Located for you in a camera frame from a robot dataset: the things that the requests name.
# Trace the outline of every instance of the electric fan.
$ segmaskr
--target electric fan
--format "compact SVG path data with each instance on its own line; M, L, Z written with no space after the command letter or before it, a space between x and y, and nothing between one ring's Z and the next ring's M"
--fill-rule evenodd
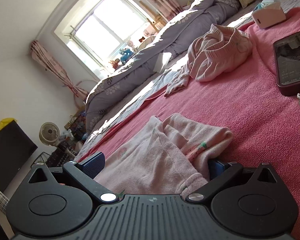
M40 128L39 138L40 141L45 145L58 147L58 145L60 144L60 141L58 140L59 136L59 128L52 122L45 122ZM75 157L75 155L71 153L69 149L66 149L65 153L67 153L72 158Z

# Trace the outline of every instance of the plastic bag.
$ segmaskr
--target plastic bag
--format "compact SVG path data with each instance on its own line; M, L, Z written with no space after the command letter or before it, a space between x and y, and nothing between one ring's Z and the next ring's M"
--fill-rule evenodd
M9 123L11 123L12 121L17 121L16 119L14 118L4 118L0 121L0 130L7 126Z

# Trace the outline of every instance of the silver button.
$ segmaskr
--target silver button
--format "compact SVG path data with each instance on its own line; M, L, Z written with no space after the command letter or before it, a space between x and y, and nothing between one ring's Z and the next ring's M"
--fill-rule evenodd
M191 193L188 196L188 199L192 200L192 201L201 201L204 199L204 195L200 194L200 193Z
M114 201L117 198L117 196L113 193L104 193L100 196L100 198L102 201L110 202Z

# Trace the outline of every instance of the bed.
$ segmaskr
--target bed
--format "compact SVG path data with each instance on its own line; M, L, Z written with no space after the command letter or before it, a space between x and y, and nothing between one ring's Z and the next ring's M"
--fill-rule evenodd
M285 12L300 7L300 0L278 1ZM241 9L223 25L238 27L250 22L257 3ZM271 50L269 44L258 47L257 52L266 50ZM266 67L245 70L242 76L240 71L243 70L239 67L209 83L191 80L187 89L165 98L162 87L186 61L186 53L179 55L163 74L150 77L96 124L76 159L96 146L109 157L152 115L165 119L177 112L197 122L229 127L234 140L220 158L236 160L248 167L257 166L261 161L273 164L298 203L299 217L293 236L300 239L300 107L296 98L283 97L276 88L274 59L262 60ZM229 81L228 75L236 80ZM261 76L267 77L265 83L260 82ZM220 82L227 82L228 87L220 88Z

